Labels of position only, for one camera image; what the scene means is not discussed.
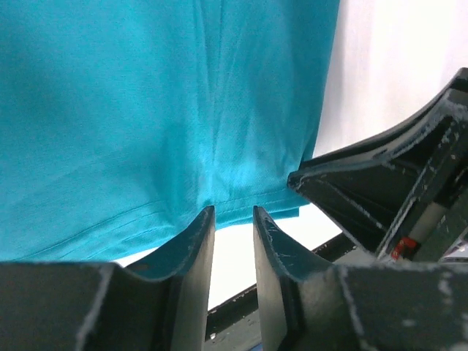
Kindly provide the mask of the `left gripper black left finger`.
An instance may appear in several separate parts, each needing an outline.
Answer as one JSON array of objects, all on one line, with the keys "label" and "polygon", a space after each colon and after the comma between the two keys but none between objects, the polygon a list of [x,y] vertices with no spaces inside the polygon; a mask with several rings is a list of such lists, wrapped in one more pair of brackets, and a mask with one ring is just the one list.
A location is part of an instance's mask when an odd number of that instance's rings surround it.
[{"label": "left gripper black left finger", "polygon": [[205,207],[181,233],[127,269],[161,293],[152,350],[201,350],[214,254],[215,208]]}]

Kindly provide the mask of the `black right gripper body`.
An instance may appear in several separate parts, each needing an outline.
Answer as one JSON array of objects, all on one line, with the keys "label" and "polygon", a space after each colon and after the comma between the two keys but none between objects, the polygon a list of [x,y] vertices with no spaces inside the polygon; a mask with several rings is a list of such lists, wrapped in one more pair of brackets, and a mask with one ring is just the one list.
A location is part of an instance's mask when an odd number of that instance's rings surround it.
[{"label": "black right gripper body", "polygon": [[302,162],[289,188],[381,260],[413,260],[467,190],[467,69],[418,112]]}]

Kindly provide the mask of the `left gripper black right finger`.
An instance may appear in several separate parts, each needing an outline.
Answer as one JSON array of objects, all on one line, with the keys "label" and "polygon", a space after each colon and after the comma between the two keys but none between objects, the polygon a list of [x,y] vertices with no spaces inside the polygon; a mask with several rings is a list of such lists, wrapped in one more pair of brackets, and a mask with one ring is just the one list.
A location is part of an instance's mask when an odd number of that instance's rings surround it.
[{"label": "left gripper black right finger", "polygon": [[331,263],[282,231],[268,212],[253,208],[257,300],[264,350],[297,350],[306,333],[299,284]]}]

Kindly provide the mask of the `teal t-shirt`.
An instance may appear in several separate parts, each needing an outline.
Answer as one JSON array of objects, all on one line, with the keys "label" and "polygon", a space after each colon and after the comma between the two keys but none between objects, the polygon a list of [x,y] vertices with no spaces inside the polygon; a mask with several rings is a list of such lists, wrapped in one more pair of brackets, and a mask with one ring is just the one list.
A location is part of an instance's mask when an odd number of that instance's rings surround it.
[{"label": "teal t-shirt", "polygon": [[1,258],[115,260],[304,201],[337,1],[3,1]]}]

